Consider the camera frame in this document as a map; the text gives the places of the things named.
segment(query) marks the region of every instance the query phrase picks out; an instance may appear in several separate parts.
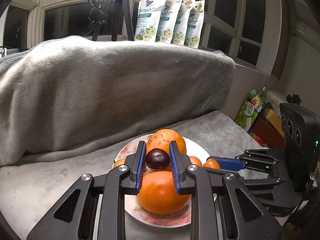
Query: green snack bag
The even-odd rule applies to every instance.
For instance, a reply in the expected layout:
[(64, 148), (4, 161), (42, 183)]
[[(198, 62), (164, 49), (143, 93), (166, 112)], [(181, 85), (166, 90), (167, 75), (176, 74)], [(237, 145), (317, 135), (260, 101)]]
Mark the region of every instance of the green snack bag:
[(256, 90), (252, 90), (249, 94), (249, 101), (251, 104), (254, 105), (254, 109), (257, 110), (257, 112), (261, 112), (262, 108), (264, 107), (264, 102), (262, 101), (260, 95), (256, 92)]
[(254, 105), (246, 100), (235, 122), (247, 132), (250, 126), (253, 124), (253, 121), (256, 119), (257, 115), (258, 112), (254, 109)]

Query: brown box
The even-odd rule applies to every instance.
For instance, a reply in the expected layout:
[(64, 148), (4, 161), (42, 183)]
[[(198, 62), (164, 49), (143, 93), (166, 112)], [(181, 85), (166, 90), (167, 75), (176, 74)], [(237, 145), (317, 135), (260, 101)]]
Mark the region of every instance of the brown box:
[(284, 149), (284, 138), (269, 125), (266, 121), (259, 118), (252, 128), (252, 132), (258, 135), (272, 148)]
[(272, 109), (266, 109), (263, 113), (263, 117), (267, 119), (272, 126), (281, 134), (284, 138), (284, 132), (281, 127), (281, 119)]

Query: tripod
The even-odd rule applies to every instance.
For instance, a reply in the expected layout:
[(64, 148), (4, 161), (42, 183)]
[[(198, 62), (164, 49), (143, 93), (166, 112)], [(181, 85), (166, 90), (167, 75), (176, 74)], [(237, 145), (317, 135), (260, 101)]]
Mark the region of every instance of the tripod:
[[(106, 0), (105, 5), (103, 7), (103, 11), (99, 10), (100, 13), (104, 14), (103, 12), (107, 12), (111, 6), (113, 0)], [(124, 12), (124, 20), (125, 20), (125, 26), (127, 29), (128, 34), (128, 40), (134, 41), (134, 34), (133, 34), (133, 27), (132, 27), (132, 21), (131, 21), (131, 15), (130, 15), (130, 6), (129, 6), (129, 0), (115, 0), (115, 10), (113, 14), (113, 24), (112, 24), (112, 33), (111, 33), (111, 40), (117, 41), (117, 35), (118, 35), (118, 28), (119, 28), (119, 18), (120, 18), (120, 10), (123, 8)], [(101, 26), (106, 23), (106, 20), (104, 21), (98, 21), (97, 25), (94, 29), (93, 35), (92, 35), (92, 41), (97, 41), (99, 31), (101, 29)]]

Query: white detergent pouch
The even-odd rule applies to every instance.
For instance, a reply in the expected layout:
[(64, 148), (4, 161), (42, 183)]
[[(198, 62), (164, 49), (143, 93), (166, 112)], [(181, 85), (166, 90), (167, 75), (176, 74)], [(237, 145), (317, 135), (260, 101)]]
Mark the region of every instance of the white detergent pouch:
[(156, 41), (156, 32), (164, 3), (165, 0), (141, 0), (139, 2), (135, 41)]
[(200, 41), (201, 28), (204, 19), (204, 0), (195, 1), (195, 6), (190, 11), (185, 46), (197, 49)]
[(190, 10), (194, 6), (195, 1), (196, 0), (182, 0), (177, 21), (174, 26), (171, 43), (183, 45), (186, 36)]
[(164, 7), (161, 11), (156, 41), (167, 44), (171, 43), (181, 1), (182, 0), (165, 0)]

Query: plate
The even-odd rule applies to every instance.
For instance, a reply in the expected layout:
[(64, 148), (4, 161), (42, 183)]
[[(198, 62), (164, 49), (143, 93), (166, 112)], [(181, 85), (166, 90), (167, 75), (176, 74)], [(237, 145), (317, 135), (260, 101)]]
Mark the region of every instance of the plate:
[[(118, 153), (115, 161), (126, 158), (130, 154), (136, 153), (139, 141), (147, 142), (153, 134), (147, 134), (140, 136), (128, 143), (122, 150)], [(207, 161), (210, 156), (205, 149), (194, 141), (185, 138), (187, 155), (195, 156), (199, 158), (202, 164)], [(151, 225), (160, 228), (177, 228), (183, 227), (191, 223), (191, 202), (189, 202), (182, 210), (168, 214), (168, 215), (157, 215), (148, 212), (142, 208), (135, 195), (125, 195), (124, 196), (124, 210), (127, 211), (135, 219), (141, 221), (144, 224)]]

